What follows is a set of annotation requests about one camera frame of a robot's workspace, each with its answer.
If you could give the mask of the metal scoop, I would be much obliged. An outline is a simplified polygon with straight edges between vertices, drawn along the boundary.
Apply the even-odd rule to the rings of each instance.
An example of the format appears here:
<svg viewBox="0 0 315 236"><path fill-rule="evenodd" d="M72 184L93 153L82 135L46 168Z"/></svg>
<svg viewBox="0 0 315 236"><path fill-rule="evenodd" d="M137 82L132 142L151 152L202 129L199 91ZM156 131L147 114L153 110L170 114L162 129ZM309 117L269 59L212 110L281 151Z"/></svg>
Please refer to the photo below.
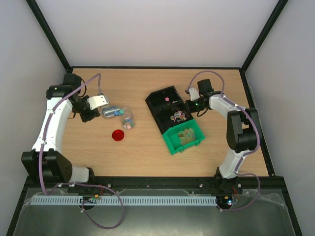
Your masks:
<svg viewBox="0 0 315 236"><path fill-rule="evenodd" d="M101 110L101 115L104 118L113 118L122 116L124 114L124 110L117 106L105 107Z"/></svg>

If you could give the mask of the green bin with gummies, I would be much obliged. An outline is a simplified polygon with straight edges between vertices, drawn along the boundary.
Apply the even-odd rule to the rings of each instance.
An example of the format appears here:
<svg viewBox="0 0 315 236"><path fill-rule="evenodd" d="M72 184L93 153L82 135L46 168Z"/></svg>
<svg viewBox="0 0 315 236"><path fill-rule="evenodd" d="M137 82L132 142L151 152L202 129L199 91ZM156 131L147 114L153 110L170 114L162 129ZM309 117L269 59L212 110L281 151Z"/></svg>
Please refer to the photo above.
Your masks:
<svg viewBox="0 0 315 236"><path fill-rule="evenodd" d="M169 128L162 137L171 155L183 152L192 146L198 146L205 139L194 119Z"/></svg>

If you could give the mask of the black bin with star candies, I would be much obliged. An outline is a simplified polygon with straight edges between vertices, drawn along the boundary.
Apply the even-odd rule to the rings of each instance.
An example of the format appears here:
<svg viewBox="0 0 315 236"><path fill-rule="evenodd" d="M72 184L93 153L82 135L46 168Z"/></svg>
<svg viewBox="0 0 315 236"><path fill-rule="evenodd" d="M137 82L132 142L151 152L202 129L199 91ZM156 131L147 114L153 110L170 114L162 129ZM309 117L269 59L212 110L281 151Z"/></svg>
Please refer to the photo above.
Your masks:
<svg viewBox="0 0 315 236"><path fill-rule="evenodd" d="M151 92L145 102L153 115L173 106L173 104L183 104L183 100L174 86L169 86L154 92Z"/></svg>

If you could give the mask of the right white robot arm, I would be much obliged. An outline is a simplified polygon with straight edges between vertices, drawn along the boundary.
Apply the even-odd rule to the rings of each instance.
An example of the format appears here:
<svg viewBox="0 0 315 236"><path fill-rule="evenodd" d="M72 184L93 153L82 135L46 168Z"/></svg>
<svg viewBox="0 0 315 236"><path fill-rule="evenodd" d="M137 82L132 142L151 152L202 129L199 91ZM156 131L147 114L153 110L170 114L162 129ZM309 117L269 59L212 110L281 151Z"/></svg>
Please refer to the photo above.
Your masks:
<svg viewBox="0 0 315 236"><path fill-rule="evenodd" d="M197 82L198 88L189 84L186 93L190 99L186 107L190 113L214 110L226 119L226 141L229 147L222 164L214 175L214 187L219 192L226 192L242 176L240 168L250 154L260 146L260 125L255 108L242 107L230 100L223 91L215 91L209 79Z"/></svg>

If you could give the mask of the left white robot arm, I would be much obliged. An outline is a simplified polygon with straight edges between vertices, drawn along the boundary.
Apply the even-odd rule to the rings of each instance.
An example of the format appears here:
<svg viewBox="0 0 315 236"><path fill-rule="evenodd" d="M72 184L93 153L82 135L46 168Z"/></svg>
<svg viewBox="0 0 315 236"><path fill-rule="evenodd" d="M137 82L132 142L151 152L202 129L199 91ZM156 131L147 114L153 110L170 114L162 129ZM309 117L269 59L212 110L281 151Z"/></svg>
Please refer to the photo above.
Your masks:
<svg viewBox="0 0 315 236"><path fill-rule="evenodd" d="M89 102L89 96L81 97L81 89L87 85L76 74L67 73L60 85L46 91L46 114L41 131L30 151L22 153L21 161L34 183L42 189L46 184L86 183L93 176L89 167L76 167L62 155L63 134L70 113L79 115L82 122L100 116Z"/></svg>

